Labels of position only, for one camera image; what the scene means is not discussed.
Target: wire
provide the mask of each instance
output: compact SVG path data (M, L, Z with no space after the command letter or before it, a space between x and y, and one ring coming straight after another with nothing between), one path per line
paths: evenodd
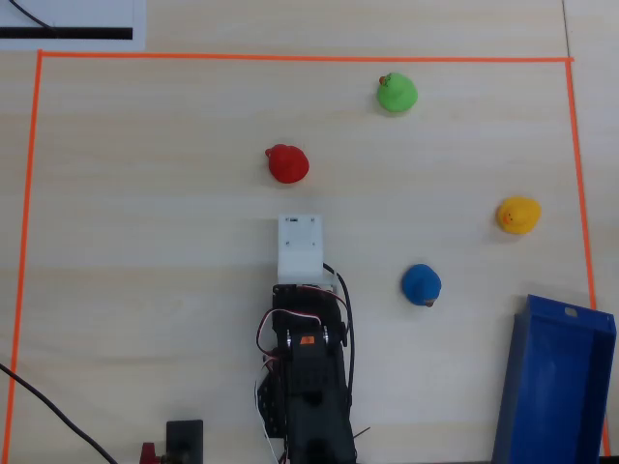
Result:
M97 450L97 452L103 456L103 458L105 458L105 460L107 462L109 462L110 464L118 464L114 458L112 456L110 456L107 451L105 449L103 449L101 447L101 445L99 445L96 441L94 441L92 438L90 438L88 435L86 435L79 427L77 427L77 425L75 425L73 422L71 422L69 420L69 418L67 416L65 416L62 411L60 411L56 405L54 403L52 403L51 401L49 401L44 394L42 394L40 391L38 391L37 389L35 389L32 385L30 385L28 382L26 382L25 380L23 380L21 377L19 377L17 374L15 374L14 372L12 372L11 370L9 370L5 365L0 363L0 370L2 370L5 374L7 374L9 377L13 378L16 382L18 382L22 387L24 387L26 390L28 390L29 392L31 392L32 394L34 394L35 396L37 396L40 401L42 401L45 406L47 406L49 409L51 409L51 411L60 418L60 420L62 422L65 423L65 425L70 428L78 437L80 437L82 440L84 440L88 445L90 445L91 447L93 447L95 450Z
M9 0L9 3L11 5L13 5L14 7L16 7L18 10L20 10L22 12L23 15L28 16L30 19L32 19L33 21L35 21L37 24L39 24L41 27L44 27L45 29L48 29L50 31L56 31L53 27L51 27L49 24L47 24L46 22L42 22L40 19L38 19L36 16L34 16L33 14L28 13L26 10L23 9L23 7L21 7L16 0Z
M271 449L271 453L273 454L273 459L275 459L276 464L280 464L280 460L275 455L275 450L273 449L273 445L271 444L271 439L269 438L269 434L267 433L267 426L264 423L264 418L260 414L260 407L258 406L258 379L260 378L260 372L262 372L262 369L264 369L264 367L268 363L270 363L273 359L274 358L268 357L267 361L265 361L264 364L262 364L262 366L260 367L260 370L258 371L258 376L253 382L253 399L255 400L255 410L258 413L258 418L260 419L260 423L262 424L262 431L264 432L264 438L267 439L267 443L269 444L269 448Z
M262 346L260 346L260 336L262 335L262 329L264 328L264 324L267 322L267 319L269 318L269 316L273 314L274 312L279 312L279 311L285 312L287 314L292 314L293 316L315 319L316 321L318 321L318 324L322 326L322 321L315 314L307 314L306 312L300 312L300 311L291 311L289 309L269 309L264 314L264 316L262 316L262 320L260 321L260 325L258 326L258 332L255 335L255 344L258 345L258 349L262 353L264 353L267 356L271 356L271 357L273 357L273 354L270 351L266 351L264 348L262 348Z
M355 374L355 328L352 324L350 295L348 294L348 287L342 276L336 273L327 263L322 263L322 267L327 270L327 272L338 277L339 283L341 283L341 289L344 292L344 298L346 299L346 314L348 315L348 331L350 333L350 365L348 366L348 416L350 416L350 408L352 407L352 380Z
M357 435L353 435L352 439L356 439L358 436L363 435L364 433L366 433L368 430L370 430L371 427L366 427L364 428L361 432L359 432Z
M311 285L298 285L298 287L305 288L307 290L313 290L314 292L326 293L327 295L331 295L332 297L337 298L344 306L346 306L346 301L335 292L331 292L329 290L325 290L324 288L320 288L320 287L312 287Z

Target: orange tape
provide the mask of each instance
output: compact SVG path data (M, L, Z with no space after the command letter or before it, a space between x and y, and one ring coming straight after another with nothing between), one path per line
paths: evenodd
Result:
M125 58L169 60L305 61L324 63L568 63L572 57L459 57L459 56L304 56L247 55L225 53L107 53L84 51L44 51L49 58Z
M19 334L21 332L21 308L23 305L23 285L26 275L26 251L28 249L28 223L30 219L30 191L32 189L32 170L35 160L35 141L37 138L37 118L39 116L39 95L41 93L41 71L43 68L43 53L37 53L37 70L35 71L35 90L32 97L32 113L30 115L30 140L28 142L28 161L26 164L26 186L23 194L23 215L21 217L21 249L19 251L19 277L17 279L17 298L15 302L15 325L13 327L13 351L11 353L11 371L17 372L17 357L19 355ZM9 399L7 402L7 418L4 426L4 446L2 448L2 464L9 464L9 447L11 446L11 427L13 424L13 406L15 403L15 380L9 381Z
M589 240L589 222L587 220L587 202L584 196L584 181L582 177L582 159L580 157L580 140L578 137L578 120L576 119L576 103L574 97L574 80L572 78L572 63L565 63L565 75L568 81L568 100L570 102L570 119L572 121L572 142L574 144L574 159L576 166L576 181L578 183L578 201L580 203L580 221L582 222L582 241L584 242L584 258L587 263L587 280L589 282L589 304L597 310L596 284L593 275L593 258L591 257L591 242ZM608 419L604 418L602 430L604 455L610 456L610 439L608 438Z
M246 54L218 54L218 53L98 53L98 52L65 52L42 51L37 53L37 68L35 73L34 95L32 100L32 114L30 117L30 139L28 144L28 161L26 166L26 182L23 200L23 216L21 222L21 248L19 254L19 275L17 281L17 297L15 302L15 326L13 333L13 351L11 356L11 371L17 371L19 354L19 337L21 329L21 313L23 305L23 289L26 269L26 254L28 248L28 225L30 218L30 196L32 189L32 174L35 156L35 142L37 120L39 116L39 98L41 94L41 74L43 58L124 58L124 59L187 59L187 60L244 60L244 61L297 61L297 62L330 62L330 63L565 63L568 82L568 98L570 102L570 117L572 121L572 138L574 143L576 179L578 184L578 200L580 204L580 219L582 222L582 236L584 242L585 260L587 265L587 279L589 284L589 301L592 309L597 309L595 281L593 275L593 260L589 241L589 226L582 180L582 163L580 158L580 144L578 141L578 127L575 111L574 84L572 79L572 57L547 58L511 58L511 57L377 57L377 56L286 56L286 55L246 55ZM4 447L2 450L2 464L9 464L9 450L11 445L11 431L15 403L15 380L9 381L9 398L5 422ZM607 420L604 419L604 455L610 456L610 442L608 439Z

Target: black cable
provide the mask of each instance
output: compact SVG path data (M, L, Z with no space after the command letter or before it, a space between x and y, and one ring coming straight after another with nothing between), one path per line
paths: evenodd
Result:
M101 447L101 445L99 445L96 441L94 441L92 438L90 438L88 435L86 435L84 432L81 431L81 429L79 429L77 427L77 425L75 425L73 422L71 422L69 420L69 418L67 416L65 416L62 411L60 411L56 405L54 405L54 403L52 403L51 401L49 401L40 391L38 391L37 389L35 389L32 385L30 385L28 382L26 382L25 380L23 380L21 377L19 377L17 374L15 374L14 372L12 372L11 370L9 370L5 365L0 363L0 370L2 370L5 374L7 374L9 377L12 377L13 379L15 379L16 382L18 382L22 387L24 387L26 390L28 390L29 392L31 392L32 394L34 394L35 396L37 396L40 401L42 401L45 406L47 406L49 409L51 409L53 411L53 413L58 416L60 418L60 420L62 422L65 423L65 425L70 428L78 437L80 437L82 440L84 440L88 445L90 445L91 447L93 447L95 450L97 450L99 452L99 454L101 456L103 456L105 458L105 460L107 462L109 462L109 464L118 464L114 458L112 456L110 456L107 451L105 449L103 449Z
M341 289L344 291L344 299L346 300L346 314L348 316L348 332L350 333L350 365L348 366L348 416L350 416L350 408L352 407L352 379L355 374L355 328L352 324L352 306L350 305L350 295L348 295L348 287L344 279L336 273L327 263L322 263L322 267L329 273L338 277Z
M54 28L51 27L49 24L47 24L46 22L42 22L40 19L38 19L36 16L34 16L33 14L28 13L26 10L24 10L17 2L16 0L9 0L9 3L11 5L13 5L14 7L16 7L18 10L20 10L24 15L28 16L30 19L32 19L33 21L35 21L37 24L39 24L41 27L44 27L45 29L48 29L50 31L53 31Z

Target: blue plastic bin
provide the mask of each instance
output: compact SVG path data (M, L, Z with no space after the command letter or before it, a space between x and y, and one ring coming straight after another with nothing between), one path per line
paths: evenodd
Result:
M617 331L611 314L529 295L516 316L493 464L594 464Z

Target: red wire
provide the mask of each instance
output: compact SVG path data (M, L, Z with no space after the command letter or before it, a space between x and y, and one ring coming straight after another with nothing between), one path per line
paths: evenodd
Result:
M272 352L266 351L265 349L263 349L260 346L260 335L262 334L262 328L264 327L264 323L267 322L267 319L269 318L269 316L271 314L273 314L274 312L278 312L278 311L282 311L282 312L285 312L287 314L292 314L293 316L307 317L307 318L310 318L310 319L315 319L322 326L322 320L318 316L316 316L315 314L309 314L309 313L301 312L301 311L291 311L290 309L279 309L279 308L269 309L264 314L264 316L262 316L262 320L260 321L260 325L258 325L258 332L255 335L255 344L258 346L258 349L262 353L264 353L267 356L271 356L271 357L273 357Z

